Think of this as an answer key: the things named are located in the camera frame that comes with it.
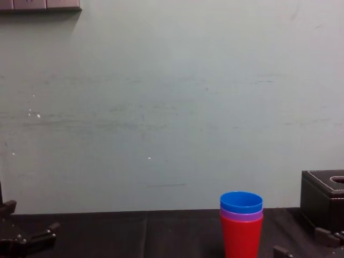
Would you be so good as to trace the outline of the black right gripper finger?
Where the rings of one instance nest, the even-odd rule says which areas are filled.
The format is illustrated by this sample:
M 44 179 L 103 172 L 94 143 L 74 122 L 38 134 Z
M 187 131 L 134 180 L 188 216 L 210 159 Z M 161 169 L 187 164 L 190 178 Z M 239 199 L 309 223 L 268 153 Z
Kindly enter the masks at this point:
M 317 227 L 314 229 L 314 239 L 319 243 L 328 247 L 343 246 L 343 231 L 332 233 L 329 230 Z
M 276 245 L 273 247 L 273 258 L 294 258 L 294 256 L 288 249 Z

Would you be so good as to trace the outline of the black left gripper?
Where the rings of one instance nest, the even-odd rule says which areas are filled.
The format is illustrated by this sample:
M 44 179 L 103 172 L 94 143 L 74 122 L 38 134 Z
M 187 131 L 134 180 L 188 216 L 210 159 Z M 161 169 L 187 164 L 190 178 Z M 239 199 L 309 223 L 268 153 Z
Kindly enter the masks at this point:
M 13 237 L 16 235 L 16 226 L 10 220 L 10 216 L 15 212 L 17 202 L 10 200 L 1 203 L 1 236 Z M 26 254 L 39 253 L 54 247 L 60 223 L 53 223 L 45 230 L 38 233 L 21 233 L 16 236 L 16 240 L 1 240 L 1 257 L 18 258 L 26 257 Z

